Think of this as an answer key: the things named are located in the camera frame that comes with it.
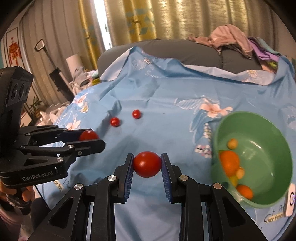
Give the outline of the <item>person left hand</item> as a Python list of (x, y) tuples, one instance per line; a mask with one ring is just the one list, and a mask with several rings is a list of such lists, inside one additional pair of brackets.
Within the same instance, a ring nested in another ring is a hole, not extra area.
[[(1, 200), (8, 202), (6, 199), (7, 195), (15, 195), (17, 193), (16, 189), (10, 189), (6, 187), (2, 182), (0, 183), (0, 192), (1, 192)], [(32, 186), (25, 187), (22, 191), (22, 198), (24, 201), (34, 201), (35, 200), (35, 192)]]

